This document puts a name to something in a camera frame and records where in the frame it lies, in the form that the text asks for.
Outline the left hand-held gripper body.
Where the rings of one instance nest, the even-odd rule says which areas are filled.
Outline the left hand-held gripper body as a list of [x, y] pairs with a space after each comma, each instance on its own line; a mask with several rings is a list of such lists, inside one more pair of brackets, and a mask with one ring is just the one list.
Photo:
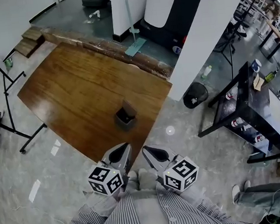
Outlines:
[[113, 196], [127, 183], [132, 148], [121, 143], [105, 152], [102, 159], [91, 167], [88, 183], [95, 193]]

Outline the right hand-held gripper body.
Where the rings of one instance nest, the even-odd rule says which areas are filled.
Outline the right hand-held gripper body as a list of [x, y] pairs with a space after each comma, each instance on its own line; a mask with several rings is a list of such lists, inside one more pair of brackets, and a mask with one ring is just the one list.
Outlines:
[[176, 154], [172, 149], [161, 145], [145, 145], [142, 153], [158, 181], [176, 192], [188, 189], [198, 176], [198, 166], [187, 156]]

